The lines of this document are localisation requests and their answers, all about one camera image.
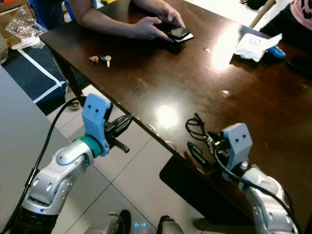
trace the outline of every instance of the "hand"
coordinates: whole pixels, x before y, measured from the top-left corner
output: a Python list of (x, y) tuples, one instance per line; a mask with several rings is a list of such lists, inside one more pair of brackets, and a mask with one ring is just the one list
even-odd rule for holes
[(173, 42), (165, 33), (153, 26), (159, 24), (161, 20), (157, 17), (144, 17), (139, 22), (134, 24), (132, 36), (137, 39), (153, 40), (155, 38), (162, 38), (167, 41)]
[(162, 16), (167, 18), (169, 22), (185, 28), (180, 13), (167, 3), (162, 8)]

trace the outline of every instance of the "black cable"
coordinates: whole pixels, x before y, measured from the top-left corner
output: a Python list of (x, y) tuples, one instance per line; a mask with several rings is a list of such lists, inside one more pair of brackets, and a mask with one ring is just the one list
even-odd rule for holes
[(284, 190), (285, 196), (287, 197), (287, 200), (288, 200), (289, 209), (293, 214), (295, 214), (294, 209), (293, 209), (293, 200), (291, 199), (289, 192), (284, 188), (283, 188), (283, 190)]
[(186, 130), (190, 133), (190, 135), (196, 139), (196, 140), (200, 140), (200, 141), (205, 141), (203, 139), (203, 137), (206, 135), (206, 134), (203, 134), (203, 133), (199, 133), (199, 132), (195, 132), (193, 130), (190, 129), (189, 125), (191, 126), (197, 126), (197, 127), (200, 127), (200, 130), (202, 132), (205, 132), (205, 123), (201, 120), (201, 118), (198, 116), (197, 113), (194, 114), (194, 118), (191, 118), (189, 120), (186, 121), (185, 123), (185, 128)]
[(36, 161), (36, 163), (35, 163), (35, 165), (34, 165), (32, 171), (31, 171), (31, 173), (30, 173), (30, 175), (29, 175), (29, 177), (28, 177), (28, 179), (27, 179), (27, 181), (26, 181), (26, 183), (25, 183), (25, 188), (24, 188), (24, 191), (23, 191), (22, 195), (20, 196), (19, 202), (17, 203), (17, 205), (16, 205), (16, 207), (15, 207), (13, 213), (11, 214), (11, 216), (10, 216), (10, 218), (9, 218), (9, 221), (6, 223), (6, 225), (5, 225), (5, 227), (4, 227), (4, 229), (3, 229), (3, 231), (2, 231), (1, 234), (5, 234), (5, 233), (6, 233), (8, 230), (10, 230), (10, 229), (12, 228), (12, 226), (13, 226), (13, 223), (14, 223), (14, 221), (15, 221), (15, 218), (16, 218), (16, 216), (18, 215), (18, 212), (19, 212), (19, 210), (20, 210), (20, 207), (21, 207), (21, 205), (22, 205), (22, 203), (23, 203), (23, 201), (24, 201), (24, 199), (25, 199), (25, 196), (26, 196), (26, 194), (27, 194), (27, 191), (28, 191), (29, 187), (31, 186), (31, 183), (32, 183), (32, 181), (33, 181), (33, 178), (35, 177), (35, 175), (36, 175), (36, 174), (38, 173), (38, 171), (39, 171), (39, 170), (38, 170), (38, 166), (39, 166), (39, 164), (40, 164), (40, 162), (41, 162), (41, 159), (42, 159), (42, 157), (43, 157), (43, 155), (44, 155), (44, 153), (45, 153), (45, 150), (46, 150), (47, 147), (48, 147), (48, 144), (49, 144), (49, 141), (50, 141), (50, 138), (51, 138), (52, 131), (53, 131), (53, 129), (54, 129), (54, 126), (55, 126), (55, 124), (56, 124), (56, 122), (57, 122), (59, 116), (60, 116), (60, 115), (62, 114), (62, 112), (66, 109), (67, 106), (69, 106), (72, 102), (74, 102), (74, 101), (76, 101), (76, 100), (78, 100), (77, 97), (75, 97), (75, 98), (69, 100), (67, 103), (65, 103), (65, 105), (62, 106), (62, 108), (60, 109), (60, 111), (58, 112), (58, 114), (55, 116), (55, 118), (54, 118), (54, 120), (53, 120), (53, 122), (52, 122), (52, 124), (51, 124), (51, 127), (50, 127), (50, 129), (49, 129), (47, 138), (46, 138), (46, 140), (45, 140), (45, 142), (44, 142), (43, 148), (42, 148), (42, 150), (41, 150), (41, 152), (40, 152), (40, 154), (39, 154), (39, 157), (38, 157), (38, 159), (37, 159), (37, 161)]
[(218, 155), (217, 155), (217, 149), (214, 151), (214, 158), (215, 160), (217, 161), (217, 163), (221, 166), (221, 168), (230, 176), (231, 179), (235, 180), (235, 181), (239, 181), (241, 183), (243, 183), (244, 185), (248, 185), (250, 187), (253, 187), (255, 189), (258, 189), (259, 191), (263, 192), (264, 194), (266, 195), (269, 195), (271, 197), (273, 197), (287, 212), (287, 214), (289, 215), (289, 217), (292, 219), (294, 225), (296, 226), (297, 230), (298, 230), (298, 233), (301, 234), (301, 229), (300, 229), (300, 226), (294, 216), (294, 213), (290, 211), (290, 209), (287, 207), (287, 205), (281, 200), (279, 199), (275, 194), (271, 193), (270, 191), (248, 181), (248, 180), (245, 180), (241, 177), (238, 177), (237, 175), (235, 175), (233, 172), (231, 172), (230, 170), (228, 170), (220, 161)]

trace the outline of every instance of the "black phone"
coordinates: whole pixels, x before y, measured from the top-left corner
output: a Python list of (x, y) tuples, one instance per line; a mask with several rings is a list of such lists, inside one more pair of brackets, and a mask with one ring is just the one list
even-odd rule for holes
[(312, 60), (301, 57), (293, 56), (290, 60), (287, 61), (287, 64), (293, 69), (303, 73), (312, 78)]
[(160, 24), (154, 24), (154, 26), (158, 28), (160, 31), (164, 32), (168, 37), (177, 40), (183, 39), (191, 32), (187, 28), (182, 28), (163, 20), (161, 21)]

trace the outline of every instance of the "white floor tile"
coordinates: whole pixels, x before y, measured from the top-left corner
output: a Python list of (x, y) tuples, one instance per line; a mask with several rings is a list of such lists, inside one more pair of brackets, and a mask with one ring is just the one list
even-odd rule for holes
[(59, 131), (66, 137), (67, 139), (70, 136), (74, 137), (74, 133), (83, 128), (82, 115), (77, 115), (74, 117), (69, 123), (67, 123), (64, 127), (62, 127)]
[(159, 178), (171, 153), (151, 139), (113, 181), (113, 185), (154, 225), (162, 215), (174, 218), (186, 234), (199, 234), (192, 220), (202, 217)]
[[(50, 113), (47, 118), (50, 120), (50, 122), (52, 123), (55, 116), (58, 114), (58, 112), (60, 111), (60, 109), (62, 108), (63, 105), (61, 105), (60, 107), (58, 107), (57, 109), (55, 109), (52, 113)], [(57, 120), (57, 123), (55, 124), (55, 127), (57, 129), (61, 129), (62, 127), (64, 127), (67, 123), (69, 123), (73, 118), (75, 118), (78, 115), (81, 115), (82, 112), (82, 108), (79, 108), (76, 111), (71, 111), (70, 109), (66, 108), (63, 113), (60, 115), (60, 117)]]
[(118, 117), (120, 117), (120, 116), (122, 116), (124, 114), (125, 114), (124, 112), (122, 112), (118, 107), (116, 107), (114, 105), (108, 121), (111, 122), (111, 121), (115, 120), (116, 118), (118, 118)]
[(112, 186), (110, 185), (94, 204), (74, 224), (67, 234), (83, 234), (95, 220), (104, 218), (109, 212), (119, 213), (129, 210), (132, 216), (132, 234), (138, 234), (134, 228), (135, 222), (145, 222), (147, 226), (140, 234), (155, 234), (156, 229)]
[(73, 142), (77, 137), (82, 137), (85, 134), (84, 126), (81, 126), (78, 130), (76, 130), (73, 134), (67, 137), (69, 142)]
[(108, 185), (109, 182), (95, 168), (87, 168), (74, 184), (52, 233), (65, 233)]
[(143, 148), (149, 139), (151, 139), (151, 136), (133, 122), (118, 137), (118, 140), (127, 145), (130, 151), (126, 154), (119, 148), (114, 147), (106, 157), (97, 157), (93, 165), (111, 182)]
[[(82, 90), (84, 95), (88, 95), (88, 94), (97, 94), (101, 97), (104, 97), (104, 95), (98, 91), (94, 86), (92, 85), (88, 85), (87, 87), (85, 87)], [(50, 120), (50, 122), (52, 122), (55, 118), (55, 116), (57, 115), (57, 113), (59, 112), (59, 110), (61, 109), (63, 105), (61, 105), (60, 107), (58, 107), (57, 109), (55, 109), (52, 113), (50, 113), (47, 117)], [(63, 113), (60, 115), (57, 123), (56, 123), (56, 128), (57, 129), (61, 129), (62, 127), (64, 127), (66, 124), (68, 124), (73, 118), (75, 118), (78, 115), (81, 115), (82, 113), (82, 108), (79, 108), (76, 111), (71, 111), (68, 108), (66, 108)]]

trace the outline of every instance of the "dark brown table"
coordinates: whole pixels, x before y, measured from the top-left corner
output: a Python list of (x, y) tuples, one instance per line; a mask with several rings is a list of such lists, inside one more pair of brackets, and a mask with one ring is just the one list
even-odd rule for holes
[[(165, 140), (173, 142), (178, 152), (186, 151), (186, 142), (192, 138), (184, 124), (194, 112), (212, 131), (245, 122), (253, 138), (250, 162), (289, 191), (304, 228), (312, 210), (312, 82), (289, 68), (285, 60), (255, 63), (233, 57), (244, 33), (259, 32), (187, 2), (168, 2), (195, 35), (182, 47), (100, 35), (76, 22), (41, 39), (76, 94), (81, 91), (68, 65), (81, 71), (119, 108), (134, 114), (172, 153), (176, 151)], [(118, 0), (100, 11), (129, 23), (145, 16), (129, 6), (129, 0)], [(280, 47), (288, 58), (311, 56), (285, 43)], [(92, 66), (88, 57), (97, 54), (111, 55), (112, 66)], [(145, 124), (153, 126), (160, 137)], [(220, 181), (212, 179), (211, 184), (217, 190), (226, 187)], [(235, 203), (232, 195), (224, 196)]]

